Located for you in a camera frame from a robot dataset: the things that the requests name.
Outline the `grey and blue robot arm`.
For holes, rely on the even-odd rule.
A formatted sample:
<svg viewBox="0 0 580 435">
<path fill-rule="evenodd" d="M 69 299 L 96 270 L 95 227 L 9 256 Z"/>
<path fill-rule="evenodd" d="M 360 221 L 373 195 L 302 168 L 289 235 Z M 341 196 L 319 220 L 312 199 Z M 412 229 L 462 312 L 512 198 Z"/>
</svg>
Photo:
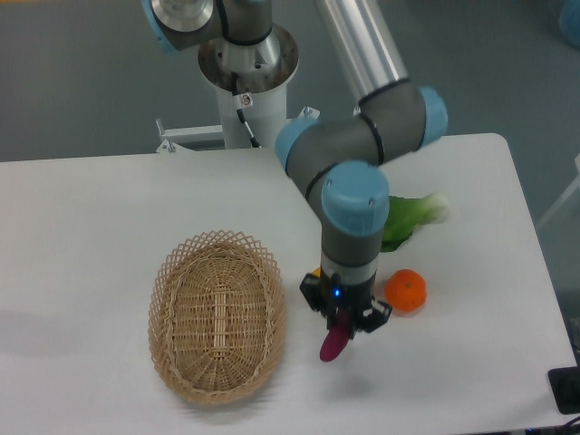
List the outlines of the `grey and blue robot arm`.
<svg viewBox="0 0 580 435">
<path fill-rule="evenodd" d="M 274 23 L 268 1 L 146 1 L 159 44 L 198 48 L 198 65 L 214 87 L 229 149 L 270 148 L 322 226 L 321 274 L 300 289 L 331 331 L 347 338 L 387 323 L 391 308 L 372 293 L 390 211 L 382 164 L 441 138 L 444 101 L 409 75 L 374 1 L 319 1 L 358 111 L 325 123 L 286 116 L 295 75 L 293 36 Z"/>
</svg>

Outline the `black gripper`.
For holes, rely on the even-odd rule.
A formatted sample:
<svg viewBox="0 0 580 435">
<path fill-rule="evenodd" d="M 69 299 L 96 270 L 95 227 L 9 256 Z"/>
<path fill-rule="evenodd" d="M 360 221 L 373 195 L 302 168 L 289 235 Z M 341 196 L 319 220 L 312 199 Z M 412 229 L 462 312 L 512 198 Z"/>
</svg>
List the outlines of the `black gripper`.
<svg viewBox="0 0 580 435">
<path fill-rule="evenodd" d="M 344 310 L 350 319 L 350 339 L 359 332 L 370 334 L 389 321 L 392 306 L 372 295 L 375 275 L 368 280 L 351 285 L 345 284 L 338 274 L 321 275 L 307 273 L 299 288 L 310 308 L 326 321 L 326 329 L 334 326 L 339 310 Z"/>
</svg>

